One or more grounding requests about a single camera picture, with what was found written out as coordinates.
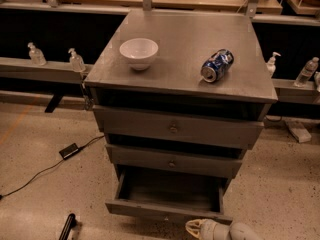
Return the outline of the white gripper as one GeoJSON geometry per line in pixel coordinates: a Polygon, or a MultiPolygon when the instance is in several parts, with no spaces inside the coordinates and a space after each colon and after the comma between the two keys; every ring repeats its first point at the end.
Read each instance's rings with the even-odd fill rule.
{"type": "Polygon", "coordinates": [[[229,227],[210,219],[190,220],[186,231],[200,240],[231,240],[229,227]]]}

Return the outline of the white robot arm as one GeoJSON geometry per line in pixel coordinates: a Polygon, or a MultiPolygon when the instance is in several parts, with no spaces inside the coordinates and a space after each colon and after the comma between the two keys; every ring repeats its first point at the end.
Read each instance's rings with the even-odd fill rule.
{"type": "Polygon", "coordinates": [[[186,231],[198,240],[263,240],[244,223],[230,226],[211,219],[195,219],[185,224],[186,231]]]}

